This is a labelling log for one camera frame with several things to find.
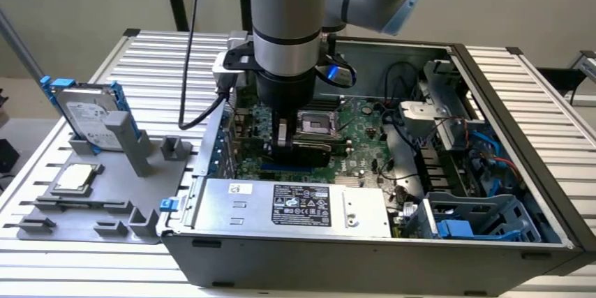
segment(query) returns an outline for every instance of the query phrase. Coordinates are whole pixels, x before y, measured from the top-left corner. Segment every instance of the sticker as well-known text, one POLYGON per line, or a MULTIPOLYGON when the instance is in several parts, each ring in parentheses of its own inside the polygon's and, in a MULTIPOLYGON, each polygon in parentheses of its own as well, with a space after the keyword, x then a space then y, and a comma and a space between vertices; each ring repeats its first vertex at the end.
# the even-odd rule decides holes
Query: sticker
POLYGON ((96 104, 75 101, 67 102, 67 107, 87 141, 102 149, 122 150, 119 139, 104 125, 104 119, 108 116, 106 109, 96 104))
POLYGON ((271 221, 276 225, 331 227, 330 188, 275 185, 271 221))
POLYGON ((227 189, 228 193, 240 193, 243 195, 252 194, 252 184, 247 183, 231 183, 231 187, 227 189))

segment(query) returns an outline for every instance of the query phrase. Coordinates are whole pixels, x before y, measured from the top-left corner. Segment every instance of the white wall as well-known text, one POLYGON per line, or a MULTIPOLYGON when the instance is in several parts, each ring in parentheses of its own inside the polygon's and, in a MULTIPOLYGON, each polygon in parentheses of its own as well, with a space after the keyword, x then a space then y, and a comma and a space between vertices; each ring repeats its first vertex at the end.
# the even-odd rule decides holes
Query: white wall
MULTIPOLYGON (((200 31, 240 27, 239 0, 199 2, 200 31)), ((0 0, 0 6, 46 72, 80 80, 126 28, 175 29, 168 0, 0 0)), ((566 66, 578 50, 596 49, 595 19, 592 0, 420 0, 399 38, 515 45, 535 64, 566 66)), ((355 27, 348 33, 375 36, 355 27)), ((2 39, 0 76, 27 76, 2 39)))

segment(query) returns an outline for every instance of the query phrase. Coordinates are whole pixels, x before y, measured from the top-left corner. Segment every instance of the white label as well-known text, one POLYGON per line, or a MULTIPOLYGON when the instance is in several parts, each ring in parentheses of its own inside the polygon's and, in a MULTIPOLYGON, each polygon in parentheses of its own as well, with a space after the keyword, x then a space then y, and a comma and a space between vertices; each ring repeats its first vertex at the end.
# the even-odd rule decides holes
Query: white label
POLYGON ((252 194, 252 184, 232 183, 227 190, 228 193, 242 193, 244 195, 252 194))
POLYGON ((116 136, 104 125, 104 119, 108 116, 106 109, 99 105, 74 101, 67 103, 67 107, 74 117, 72 121, 83 132, 82 136, 86 136, 87 141, 102 149, 122 150, 116 136))

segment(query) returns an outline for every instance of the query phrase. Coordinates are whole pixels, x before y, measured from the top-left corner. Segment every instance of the power supply label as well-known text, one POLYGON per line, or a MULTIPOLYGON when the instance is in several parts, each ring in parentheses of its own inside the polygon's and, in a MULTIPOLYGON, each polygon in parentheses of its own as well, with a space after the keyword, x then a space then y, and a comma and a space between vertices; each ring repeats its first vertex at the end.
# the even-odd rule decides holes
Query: power supply label
POLYGON ((276 225, 332 225, 330 188, 326 186, 275 185, 271 221, 276 225))

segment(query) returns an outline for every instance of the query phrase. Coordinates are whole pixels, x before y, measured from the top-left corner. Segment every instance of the green circuit board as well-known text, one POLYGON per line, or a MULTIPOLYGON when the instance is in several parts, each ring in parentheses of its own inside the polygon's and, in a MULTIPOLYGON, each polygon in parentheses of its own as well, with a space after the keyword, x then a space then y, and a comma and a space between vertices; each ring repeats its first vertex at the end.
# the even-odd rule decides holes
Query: green circuit board
POLYGON ((243 127, 236 127, 236 134, 240 134, 238 137, 240 149, 238 179, 334 184, 336 177, 359 177, 352 181, 360 183, 360 186, 380 187, 387 184, 388 187, 391 185, 372 172, 374 160, 382 167, 391 157, 387 141, 382 140, 382 115, 372 109, 375 104, 372 101, 352 98, 344 102, 336 114, 336 128, 350 122, 339 134, 343 139, 351 140, 351 144, 346 145, 346 148, 351 149, 342 156, 332 156, 327 167, 304 172, 262 169, 262 165, 271 162, 264 150, 264 145, 271 138, 271 110, 256 103, 256 99, 244 97, 242 103, 248 111, 244 111, 243 127), (370 115, 363 113, 364 107, 372 110, 370 115))

